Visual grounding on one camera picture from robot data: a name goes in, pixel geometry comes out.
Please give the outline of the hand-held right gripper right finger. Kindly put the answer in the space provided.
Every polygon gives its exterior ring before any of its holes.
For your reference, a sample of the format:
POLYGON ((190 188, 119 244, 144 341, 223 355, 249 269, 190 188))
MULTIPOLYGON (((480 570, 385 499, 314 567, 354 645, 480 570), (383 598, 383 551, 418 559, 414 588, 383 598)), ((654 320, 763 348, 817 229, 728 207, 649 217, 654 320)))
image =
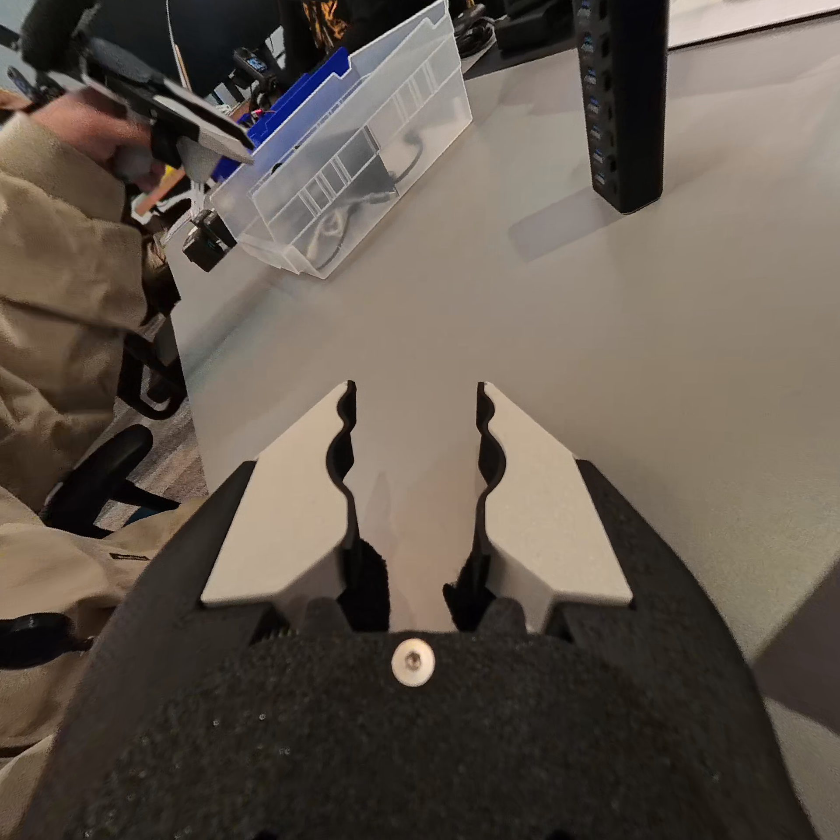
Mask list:
POLYGON ((478 476, 471 551, 444 600, 460 632, 517 602, 530 632, 567 604, 627 608, 634 595, 572 452, 495 385, 476 388, 478 476))

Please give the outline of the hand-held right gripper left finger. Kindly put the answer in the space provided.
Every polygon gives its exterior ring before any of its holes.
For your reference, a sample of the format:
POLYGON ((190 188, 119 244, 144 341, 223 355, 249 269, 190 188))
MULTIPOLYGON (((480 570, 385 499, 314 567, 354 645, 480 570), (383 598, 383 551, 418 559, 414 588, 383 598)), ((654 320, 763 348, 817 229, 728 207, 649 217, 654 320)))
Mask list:
POLYGON ((299 629, 309 604, 327 598, 354 631, 389 630, 385 561, 362 539, 345 484, 355 425, 356 384, 345 381, 259 454, 202 606, 267 605, 299 629))

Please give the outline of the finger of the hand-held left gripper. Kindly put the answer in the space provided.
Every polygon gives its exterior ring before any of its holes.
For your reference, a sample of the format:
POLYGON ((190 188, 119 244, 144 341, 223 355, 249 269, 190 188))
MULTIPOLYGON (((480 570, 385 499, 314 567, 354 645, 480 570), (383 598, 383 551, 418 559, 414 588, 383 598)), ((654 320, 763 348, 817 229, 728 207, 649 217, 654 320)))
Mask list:
POLYGON ((223 159, 239 165, 253 164, 253 144, 241 127, 221 129, 209 122, 199 122, 184 130, 175 141, 185 175, 191 182, 205 184, 223 159))
POLYGON ((188 104, 173 97, 155 94, 152 105, 156 126, 177 139, 186 138, 204 148, 252 148, 247 132, 213 108, 188 104))

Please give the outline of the grey USB hub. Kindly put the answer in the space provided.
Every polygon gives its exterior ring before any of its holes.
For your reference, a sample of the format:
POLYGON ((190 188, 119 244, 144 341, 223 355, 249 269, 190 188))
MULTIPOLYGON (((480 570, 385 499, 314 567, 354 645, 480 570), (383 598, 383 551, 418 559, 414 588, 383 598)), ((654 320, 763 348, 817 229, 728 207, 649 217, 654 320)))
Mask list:
POLYGON ((380 153, 372 132, 362 127, 332 135, 313 134, 269 179, 281 196, 293 196, 310 182, 326 184, 327 194, 340 194, 380 153))

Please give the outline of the clear plastic bin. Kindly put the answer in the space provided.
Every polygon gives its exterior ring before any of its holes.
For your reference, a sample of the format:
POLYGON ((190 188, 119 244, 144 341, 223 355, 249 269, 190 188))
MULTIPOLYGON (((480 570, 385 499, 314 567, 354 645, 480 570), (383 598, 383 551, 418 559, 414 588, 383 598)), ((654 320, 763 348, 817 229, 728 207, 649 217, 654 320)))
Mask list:
MULTIPOLYGON (((471 122, 447 3, 430 4, 349 57, 364 78, 313 134, 366 127, 385 165, 400 172, 413 156, 404 138, 409 130, 419 132, 424 152, 397 186, 396 205, 471 122)), ((293 196, 281 196, 270 184, 269 164, 256 162, 255 153, 253 161, 220 164, 222 180, 209 197, 214 210, 253 257, 296 275, 328 278, 333 271, 313 274, 305 248, 314 223, 339 194, 329 196, 326 184, 310 182, 293 196)))

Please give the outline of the black USB hub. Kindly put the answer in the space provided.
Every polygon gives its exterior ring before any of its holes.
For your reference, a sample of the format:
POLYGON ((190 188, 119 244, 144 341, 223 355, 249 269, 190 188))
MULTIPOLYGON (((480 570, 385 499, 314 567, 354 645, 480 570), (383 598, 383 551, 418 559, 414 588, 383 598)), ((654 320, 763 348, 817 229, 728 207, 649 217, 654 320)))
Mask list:
POLYGON ((573 1, 591 185, 618 213, 664 190, 668 1, 573 1))

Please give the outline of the person's left forearm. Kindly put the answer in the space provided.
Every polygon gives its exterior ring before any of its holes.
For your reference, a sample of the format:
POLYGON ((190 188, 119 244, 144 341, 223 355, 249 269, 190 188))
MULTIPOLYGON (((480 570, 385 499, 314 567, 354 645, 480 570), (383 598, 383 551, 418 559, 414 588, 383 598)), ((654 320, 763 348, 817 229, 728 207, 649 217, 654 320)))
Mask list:
POLYGON ((2 493, 38 513, 112 421, 144 246, 123 185, 33 118, 1 152, 2 493))

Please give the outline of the person's left hand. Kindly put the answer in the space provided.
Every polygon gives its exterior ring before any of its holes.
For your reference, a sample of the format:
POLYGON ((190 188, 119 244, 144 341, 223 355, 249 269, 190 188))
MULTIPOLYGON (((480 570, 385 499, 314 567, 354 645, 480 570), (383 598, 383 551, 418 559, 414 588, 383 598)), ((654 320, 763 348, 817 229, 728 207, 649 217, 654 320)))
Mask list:
POLYGON ((52 196, 102 200, 117 195, 122 152, 140 158, 138 169, 125 178, 142 193, 153 191, 165 172, 162 163, 146 157, 148 126, 96 91, 67 93, 19 121, 27 134, 22 155, 27 163, 19 169, 27 169, 27 179, 52 196))

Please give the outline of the black power adapter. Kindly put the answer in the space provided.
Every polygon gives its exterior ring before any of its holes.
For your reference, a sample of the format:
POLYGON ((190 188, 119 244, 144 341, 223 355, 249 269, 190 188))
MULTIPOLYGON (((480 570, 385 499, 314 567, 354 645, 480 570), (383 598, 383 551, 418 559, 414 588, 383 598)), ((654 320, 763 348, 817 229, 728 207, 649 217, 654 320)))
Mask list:
POLYGON ((190 220, 182 246, 186 259, 203 272, 211 272, 237 245, 217 211, 207 208, 190 220))

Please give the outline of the blue bin with white tag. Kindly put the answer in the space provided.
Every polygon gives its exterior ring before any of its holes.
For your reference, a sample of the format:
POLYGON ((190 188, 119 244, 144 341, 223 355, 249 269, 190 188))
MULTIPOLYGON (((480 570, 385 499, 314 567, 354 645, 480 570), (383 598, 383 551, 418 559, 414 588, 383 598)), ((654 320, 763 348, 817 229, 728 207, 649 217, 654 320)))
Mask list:
POLYGON ((320 68, 303 74, 273 104, 244 113, 237 124, 255 146, 255 162, 267 162, 275 171, 363 78, 345 49, 340 48, 320 68))

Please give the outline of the black office chair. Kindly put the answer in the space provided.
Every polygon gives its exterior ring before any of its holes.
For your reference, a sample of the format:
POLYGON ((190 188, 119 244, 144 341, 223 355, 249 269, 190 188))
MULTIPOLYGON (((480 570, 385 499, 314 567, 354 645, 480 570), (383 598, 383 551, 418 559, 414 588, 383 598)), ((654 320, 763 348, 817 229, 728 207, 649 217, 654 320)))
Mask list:
MULTIPOLYGON (((130 334, 124 341, 118 398, 142 417, 166 421, 187 397, 172 320, 167 318, 153 339, 130 334)), ((40 513, 50 528, 102 539, 109 530, 97 525, 111 501, 135 508, 130 522, 172 511, 177 501, 137 487, 130 475, 152 451, 149 428, 134 424, 94 449, 53 491, 40 513)))

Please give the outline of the black desk mat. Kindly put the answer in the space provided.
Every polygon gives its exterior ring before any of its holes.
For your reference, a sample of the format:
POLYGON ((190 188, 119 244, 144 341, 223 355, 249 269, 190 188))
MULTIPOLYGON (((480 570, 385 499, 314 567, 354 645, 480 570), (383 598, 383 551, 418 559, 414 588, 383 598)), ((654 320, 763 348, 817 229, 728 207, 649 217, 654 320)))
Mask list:
POLYGON ((483 77, 501 70, 528 64, 534 60, 574 50, 574 48, 574 38, 565 38, 554 44, 509 54, 501 52, 497 44, 493 44, 480 56, 472 56, 463 60, 463 75, 465 80, 483 77))

